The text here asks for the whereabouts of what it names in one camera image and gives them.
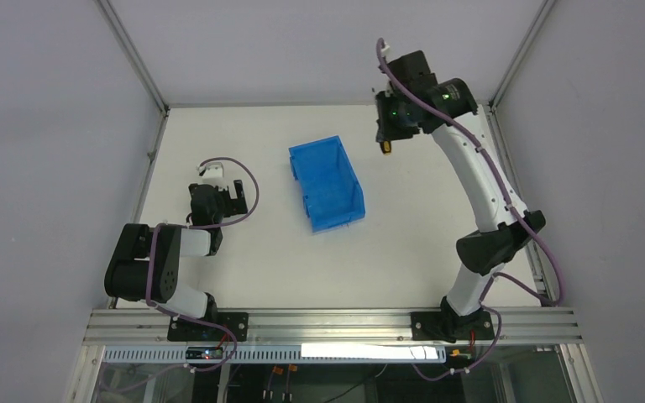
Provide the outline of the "yellow black screwdriver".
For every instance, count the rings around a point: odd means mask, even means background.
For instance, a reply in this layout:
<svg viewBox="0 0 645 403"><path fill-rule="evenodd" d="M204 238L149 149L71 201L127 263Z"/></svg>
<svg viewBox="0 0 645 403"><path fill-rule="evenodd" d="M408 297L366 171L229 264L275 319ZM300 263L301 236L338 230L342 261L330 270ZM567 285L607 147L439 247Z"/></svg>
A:
<svg viewBox="0 0 645 403"><path fill-rule="evenodd" d="M391 142L389 141L383 141L380 143L380 149L383 155L388 155L391 153L392 148L391 148Z"/></svg>

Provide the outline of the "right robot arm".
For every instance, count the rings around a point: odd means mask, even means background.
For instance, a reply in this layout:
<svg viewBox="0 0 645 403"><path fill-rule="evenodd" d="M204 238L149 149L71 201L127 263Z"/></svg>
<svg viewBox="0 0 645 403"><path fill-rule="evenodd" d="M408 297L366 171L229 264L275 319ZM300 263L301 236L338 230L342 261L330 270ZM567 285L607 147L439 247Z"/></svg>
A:
<svg viewBox="0 0 645 403"><path fill-rule="evenodd" d="M421 324L427 338L454 342L490 326L490 315L481 306L490 283L546 219L541 211L529 210L515 193L482 136L458 122L459 117L478 112L468 85L459 78L438 81L420 50L395 60L387 60L386 51L383 44L377 52L380 71L389 80L387 88L375 95L375 140L381 152L390 154L395 141L430 135L451 163L475 216L475 231L455 244L461 261L456 280L438 314Z"/></svg>

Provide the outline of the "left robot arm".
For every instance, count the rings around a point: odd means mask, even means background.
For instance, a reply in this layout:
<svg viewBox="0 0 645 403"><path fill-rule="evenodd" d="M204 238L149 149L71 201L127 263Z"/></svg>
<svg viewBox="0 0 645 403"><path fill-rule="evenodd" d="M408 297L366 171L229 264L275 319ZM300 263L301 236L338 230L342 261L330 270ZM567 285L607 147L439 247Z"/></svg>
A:
<svg viewBox="0 0 645 403"><path fill-rule="evenodd" d="M191 224L151 227L124 225L104 276L104 290L113 298L151 302L176 315L218 321L213 295L179 280L183 258L216 255L223 242L223 220L249 213L241 180L228 186L191 184Z"/></svg>

